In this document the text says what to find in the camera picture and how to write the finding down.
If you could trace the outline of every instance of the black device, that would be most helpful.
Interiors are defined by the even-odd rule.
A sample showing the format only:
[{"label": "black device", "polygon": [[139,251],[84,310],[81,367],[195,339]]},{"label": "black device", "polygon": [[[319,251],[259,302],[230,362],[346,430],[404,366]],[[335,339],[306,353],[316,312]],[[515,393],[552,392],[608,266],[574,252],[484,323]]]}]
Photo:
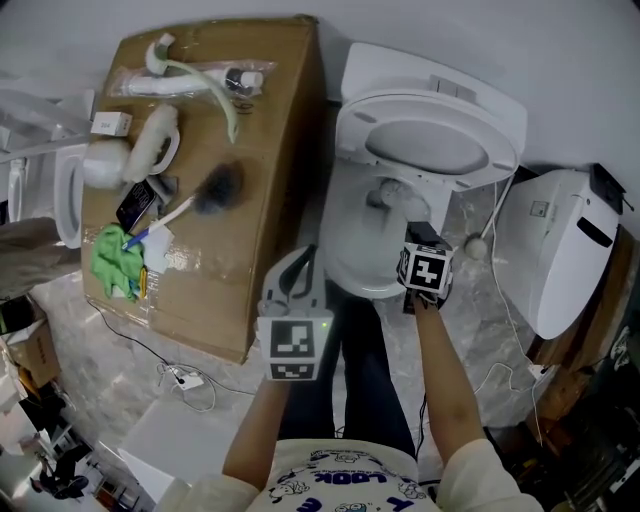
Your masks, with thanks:
[{"label": "black device", "polygon": [[155,198],[156,192],[146,180],[136,183],[131,188],[116,211],[118,222],[125,233],[131,231],[133,226],[140,220],[140,217],[142,217],[144,212],[151,206]]}]

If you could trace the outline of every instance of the paper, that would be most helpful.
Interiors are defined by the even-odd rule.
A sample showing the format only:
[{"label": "paper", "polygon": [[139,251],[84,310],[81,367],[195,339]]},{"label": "paper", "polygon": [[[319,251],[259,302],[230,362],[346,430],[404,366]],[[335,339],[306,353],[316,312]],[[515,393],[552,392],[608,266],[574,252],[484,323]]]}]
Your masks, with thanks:
[{"label": "paper", "polygon": [[165,254],[173,242],[174,235],[166,226],[160,226],[156,231],[142,240],[144,246],[144,266],[159,274],[164,274],[169,266]]}]

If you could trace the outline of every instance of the wall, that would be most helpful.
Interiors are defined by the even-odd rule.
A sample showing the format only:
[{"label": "wall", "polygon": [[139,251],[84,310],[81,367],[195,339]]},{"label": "wall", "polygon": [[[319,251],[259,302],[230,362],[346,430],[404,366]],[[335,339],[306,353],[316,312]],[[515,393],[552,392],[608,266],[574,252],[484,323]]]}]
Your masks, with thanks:
[{"label": "wall", "polygon": [[12,0],[0,12],[0,70],[65,90],[99,84],[118,41],[177,21],[308,13],[321,20],[330,94],[348,40],[427,56],[529,111],[524,161],[600,161],[630,191],[640,237],[640,11],[631,0]]}]

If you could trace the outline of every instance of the cardboard box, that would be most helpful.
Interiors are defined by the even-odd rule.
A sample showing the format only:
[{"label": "cardboard box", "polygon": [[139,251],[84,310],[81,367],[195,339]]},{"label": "cardboard box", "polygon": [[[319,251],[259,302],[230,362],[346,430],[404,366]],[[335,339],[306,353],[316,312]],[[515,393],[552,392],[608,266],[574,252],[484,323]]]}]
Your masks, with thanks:
[{"label": "cardboard box", "polygon": [[25,329],[0,336],[11,360],[31,374],[38,388],[60,375],[60,364],[53,346],[47,315],[33,300],[34,322]]},{"label": "cardboard box", "polygon": [[[123,317],[196,349],[229,361],[243,362],[253,343],[256,304],[266,271],[280,254],[293,248],[309,172],[310,148],[322,133],[326,93],[317,41],[316,20],[296,17],[273,20],[220,20],[168,27],[121,42],[105,91],[122,67],[144,67],[148,45],[163,33],[176,37],[169,57],[185,62],[257,59],[277,65],[263,94],[235,100],[241,113],[235,145],[226,136],[222,110],[210,96],[172,101],[179,110],[181,143],[165,171],[179,181],[170,208],[191,195],[219,163],[244,170],[241,203],[214,216],[186,213],[168,227],[175,239],[169,268],[150,275],[148,297],[137,303],[108,300],[89,271],[93,240],[116,222],[116,192],[84,189],[82,267],[84,289],[92,301]],[[111,98],[98,110],[133,115],[128,140],[138,137],[157,98]],[[306,156],[306,167],[295,165]],[[137,233],[149,216],[134,228]]]}]

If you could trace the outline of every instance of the white t-shirt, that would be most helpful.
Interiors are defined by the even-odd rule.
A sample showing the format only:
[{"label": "white t-shirt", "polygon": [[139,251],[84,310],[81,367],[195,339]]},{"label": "white t-shirt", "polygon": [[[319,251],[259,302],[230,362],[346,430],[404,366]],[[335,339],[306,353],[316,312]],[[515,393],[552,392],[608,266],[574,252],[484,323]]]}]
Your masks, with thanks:
[{"label": "white t-shirt", "polygon": [[418,485],[413,458],[394,448],[348,439],[280,441],[263,492],[235,478],[206,477],[180,511],[542,512],[522,494],[486,439],[458,450],[445,468],[437,505]]}]

